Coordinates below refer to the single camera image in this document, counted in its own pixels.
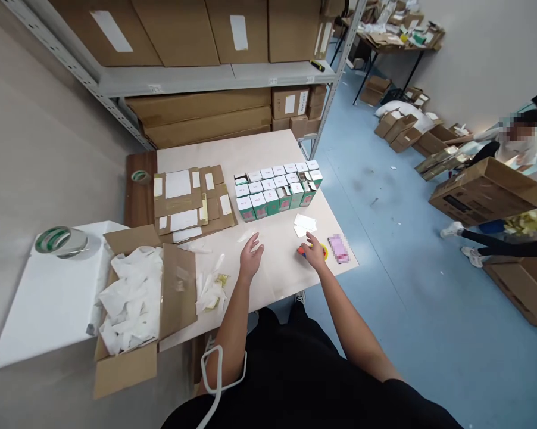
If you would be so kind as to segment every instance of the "white t-shirt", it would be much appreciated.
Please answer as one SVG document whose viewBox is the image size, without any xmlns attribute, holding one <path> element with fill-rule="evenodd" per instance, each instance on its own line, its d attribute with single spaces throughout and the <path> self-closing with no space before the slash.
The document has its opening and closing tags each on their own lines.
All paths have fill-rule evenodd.
<svg viewBox="0 0 537 429">
<path fill-rule="evenodd" d="M 493 128 L 479 134 L 475 134 L 473 139 L 476 142 L 485 140 L 495 140 L 501 144 L 495 154 L 497 161 L 506 165 L 511 165 L 516 159 L 516 165 L 527 166 L 536 164 L 537 160 L 537 128 L 534 135 L 525 137 L 522 141 L 510 141 L 506 128 Z"/>
</svg>

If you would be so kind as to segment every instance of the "blue floor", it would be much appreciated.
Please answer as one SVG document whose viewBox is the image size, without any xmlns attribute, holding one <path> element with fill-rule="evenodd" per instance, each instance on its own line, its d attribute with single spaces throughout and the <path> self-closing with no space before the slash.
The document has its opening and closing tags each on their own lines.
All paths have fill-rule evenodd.
<svg viewBox="0 0 537 429">
<path fill-rule="evenodd" d="M 346 68 L 316 154 L 360 263 L 338 281 L 405 380 L 463 427 L 537 428 L 537 328 L 460 253 L 463 239 L 439 237 L 450 219 L 427 202 L 438 181 L 415 172 L 419 153 L 374 134 L 374 109 L 352 106 L 361 80 Z M 306 294 L 341 350 L 320 285 Z M 290 305 L 271 308 L 285 322 Z"/>
</svg>

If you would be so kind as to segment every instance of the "hand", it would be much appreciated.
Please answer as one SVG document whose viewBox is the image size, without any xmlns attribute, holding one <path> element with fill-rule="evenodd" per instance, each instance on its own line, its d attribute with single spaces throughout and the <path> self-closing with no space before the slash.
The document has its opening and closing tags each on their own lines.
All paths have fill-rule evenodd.
<svg viewBox="0 0 537 429">
<path fill-rule="evenodd" d="M 258 244 L 258 232 L 256 232 L 249 241 L 246 242 L 245 248 L 241 252 L 241 271 L 239 276 L 244 276 L 245 279 L 251 281 L 258 271 L 258 266 L 261 264 L 261 256 L 264 252 L 264 244 L 261 244 L 258 249 L 252 249 Z"/>
<path fill-rule="evenodd" d="M 324 260 L 324 249 L 320 245 L 318 238 L 313 236 L 311 233 L 307 232 L 306 237 L 308 237 L 308 242 L 312 244 L 310 247 L 306 243 L 302 243 L 302 248 L 306 254 L 306 260 L 314 269 L 318 272 L 323 268 L 327 268 L 326 261 Z"/>
</svg>

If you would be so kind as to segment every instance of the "white table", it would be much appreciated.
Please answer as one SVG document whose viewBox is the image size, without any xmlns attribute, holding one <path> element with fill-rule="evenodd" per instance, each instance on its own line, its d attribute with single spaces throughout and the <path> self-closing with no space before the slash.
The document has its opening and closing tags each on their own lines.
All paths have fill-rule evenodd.
<svg viewBox="0 0 537 429">
<path fill-rule="evenodd" d="M 236 209 L 235 184 L 233 175 L 246 173 L 276 165 L 303 162 L 304 156 L 290 130 L 270 132 L 253 136 L 238 137 L 221 141 L 200 143 L 196 145 L 163 149 L 157 152 L 157 172 L 167 173 L 190 167 L 207 167 L 220 164 L 233 210 Z M 220 273 L 230 276 L 226 285 L 227 298 L 239 273 L 239 256 L 245 241 L 238 242 L 243 234 L 260 233 L 260 243 L 265 249 L 261 266 L 251 285 L 249 312 L 253 312 L 282 298 L 294 295 L 320 281 L 314 269 L 296 252 L 298 246 L 306 240 L 298 238 L 293 229 L 297 213 L 317 220 L 315 236 L 330 250 L 327 238 L 333 234 L 342 234 L 342 230 L 324 197 L 322 191 L 316 193 L 308 207 L 292 209 L 274 214 L 255 222 L 245 223 L 239 212 L 239 221 L 234 228 L 227 228 L 207 237 L 199 238 L 193 243 L 211 249 L 209 254 L 197 254 L 197 273 L 205 278 L 212 270 L 219 256 L 224 253 L 224 262 Z M 327 264 L 335 276 L 358 266 L 349 244 L 346 247 L 351 261 L 338 264 L 330 252 Z M 198 316 L 198 320 L 185 329 L 165 338 L 160 342 L 160 351 L 167 350 L 184 341 L 218 328 L 223 320 L 224 309 L 215 309 Z"/>
</svg>

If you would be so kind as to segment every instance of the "open cardboard box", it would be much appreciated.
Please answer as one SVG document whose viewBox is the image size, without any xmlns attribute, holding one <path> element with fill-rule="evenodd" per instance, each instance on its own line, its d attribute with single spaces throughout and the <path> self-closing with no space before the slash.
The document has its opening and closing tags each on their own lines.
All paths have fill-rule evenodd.
<svg viewBox="0 0 537 429">
<path fill-rule="evenodd" d="M 140 246 L 163 247 L 161 278 L 160 334 L 162 340 L 197 321 L 195 254 L 162 244 L 153 225 L 104 234 L 108 245 L 118 255 L 130 254 Z M 112 268 L 106 287 L 118 280 Z M 117 356 L 110 356 L 102 337 L 98 336 L 94 360 L 96 380 L 94 399 L 115 393 L 157 375 L 158 340 Z"/>
</svg>

